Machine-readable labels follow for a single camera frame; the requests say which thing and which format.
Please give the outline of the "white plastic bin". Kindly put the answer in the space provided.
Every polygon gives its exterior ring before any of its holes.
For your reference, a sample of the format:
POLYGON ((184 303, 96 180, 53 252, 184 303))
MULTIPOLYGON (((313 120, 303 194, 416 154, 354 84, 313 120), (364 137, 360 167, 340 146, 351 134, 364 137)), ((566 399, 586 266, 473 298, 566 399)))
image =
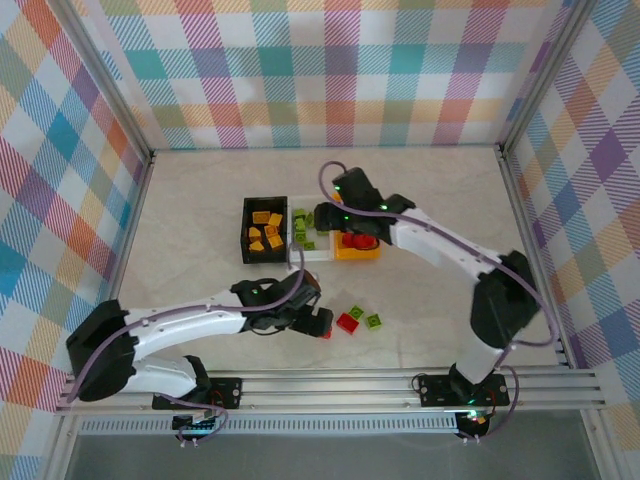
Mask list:
MULTIPOLYGON (((296 209, 304 209, 306 213, 312 212, 315 220, 315 208, 324 202, 321 196, 289 196, 287 200, 287 242, 297 243, 294 240, 294 211, 296 209)), ((333 240, 328 232, 318 231, 314 228, 307 228, 307 241, 313 241, 316 245, 315 250, 305 250, 305 257, 308 261, 332 261, 334 259, 333 240)))

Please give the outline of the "black plastic bin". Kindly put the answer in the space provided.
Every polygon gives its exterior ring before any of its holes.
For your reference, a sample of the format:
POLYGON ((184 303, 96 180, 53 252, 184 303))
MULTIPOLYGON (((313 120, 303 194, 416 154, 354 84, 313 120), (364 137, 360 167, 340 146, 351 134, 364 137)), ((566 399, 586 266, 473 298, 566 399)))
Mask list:
POLYGON ((244 264, 264 264, 264 263, 283 263, 287 259, 287 200, 286 196, 276 197, 251 197, 245 198, 243 201, 242 223, 240 231, 240 247, 244 264), (268 238, 265 235, 264 227, 266 225, 256 225, 252 222, 252 213, 254 211, 269 211, 281 214, 283 216, 282 223, 278 228, 279 236, 284 242, 284 246, 277 250, 272 250, 268 238), (250 252, 249 245, 252 243, 248 239, 248 229, 257 227, 262 232, 262 238, 259 240, 265 247, 264 252, 250 252))

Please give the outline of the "aluminium frame corner post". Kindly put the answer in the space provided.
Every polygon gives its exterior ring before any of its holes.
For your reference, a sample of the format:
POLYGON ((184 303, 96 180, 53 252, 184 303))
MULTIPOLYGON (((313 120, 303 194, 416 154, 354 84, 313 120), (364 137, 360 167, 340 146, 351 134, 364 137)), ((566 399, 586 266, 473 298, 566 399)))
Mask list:
POLYGON ((551 38, 542 40, 523 80, 521 93, 517 93, 511 105, 497 137, 496 149, 500 153, 514 150, 598 0, 567 1, 568 6, 561 1, 558 13, 547 30, 551 38))
POLYGON ((133 143, 136 152, 140 154, 146 164, 152 163, 154 151, 150 148, 142 129, 126 104, 125 98, 118 89, 71 0, 47 0, 47 2, 86 64, 86 69, 104 95, 128 139, 133 143))

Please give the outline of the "aluminium frame side rail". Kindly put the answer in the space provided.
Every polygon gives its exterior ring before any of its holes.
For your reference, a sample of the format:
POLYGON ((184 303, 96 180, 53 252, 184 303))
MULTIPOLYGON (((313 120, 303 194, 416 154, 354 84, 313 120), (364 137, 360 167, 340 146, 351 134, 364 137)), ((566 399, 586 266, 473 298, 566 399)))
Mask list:
POLYGON ((117 298, 126 272, 127 264, 133 247, 139 220, 151 182, 155 166, 156 151, 149 150, 141 169, 140 182, 132 200, 131 210, 127 219, 124 235, 119 244, 118 255, 112 269, 108 286, 104 290, 104 299, 117 298))
POLYGON ((537 250, 534 231, 529 222, 524 200, 519 191, 509 156, 500 145, 494 147, 494 152, 523 242, 525 255, 529 260, 535 286, 544 302, 544 308, 541 309, 541 312, 544 314, 548 325, 549 335, 554 340, 554 342, 549 343, 549 345, 553 348, 560 366, 573 368, 571 352, 565 345, 563 338, 563 325, 560 321, 558 307, 552 293, 550 282, 546 276, 541 254, 537 250))

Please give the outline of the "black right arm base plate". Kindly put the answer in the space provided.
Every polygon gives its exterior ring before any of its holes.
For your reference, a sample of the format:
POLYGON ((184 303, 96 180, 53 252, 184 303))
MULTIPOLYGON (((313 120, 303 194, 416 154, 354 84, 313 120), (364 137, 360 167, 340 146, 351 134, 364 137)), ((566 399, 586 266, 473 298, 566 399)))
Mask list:
POLYGON ((503 375, 491 374, 480 384, 449 375, 417 377, 416 390, 422 407, 493 407, 508 406, 510 397, 503 375))

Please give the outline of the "orange plastic bin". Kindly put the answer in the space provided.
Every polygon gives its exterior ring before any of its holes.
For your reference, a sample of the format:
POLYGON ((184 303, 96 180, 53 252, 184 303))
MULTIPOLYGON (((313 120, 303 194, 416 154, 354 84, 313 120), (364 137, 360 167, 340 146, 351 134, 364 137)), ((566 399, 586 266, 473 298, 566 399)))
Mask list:
POLYGON ((334 242, 333 253, 334 259, 337 261, 351 261, 351 260, 374 260, 380 256, 381 245, 378 240, 378 246, 371 250, 359 250, 359 249, 347 249, 342 245, 342 235, 344 232, 334 231, 332 233, 332 240, 334 242))

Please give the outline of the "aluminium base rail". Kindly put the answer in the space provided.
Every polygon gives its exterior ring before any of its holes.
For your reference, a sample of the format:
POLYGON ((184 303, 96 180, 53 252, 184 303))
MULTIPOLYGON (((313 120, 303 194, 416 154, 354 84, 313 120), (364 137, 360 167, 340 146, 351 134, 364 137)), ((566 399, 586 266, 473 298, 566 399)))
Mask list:
POLYGON ((596 374, 561 367, 518 367, 501 370, 503 379, 476 402, 456 406, 439 399, 421 405, 430 392, 411 368, 273 369, 211 371, 212 377, 241 380, 234 414, 366 414, 456 412, 467 409, 590 410, 605 406, 596 374))

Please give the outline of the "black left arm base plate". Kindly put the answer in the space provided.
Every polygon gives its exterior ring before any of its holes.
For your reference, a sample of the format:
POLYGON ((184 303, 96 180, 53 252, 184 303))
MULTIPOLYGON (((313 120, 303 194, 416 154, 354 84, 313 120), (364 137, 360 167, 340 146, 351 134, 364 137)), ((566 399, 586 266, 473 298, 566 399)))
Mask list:
POLYGON ((239 377, 210 377, 209 400, 213 405, 227 410, 240 407, 243 379, 239 377))

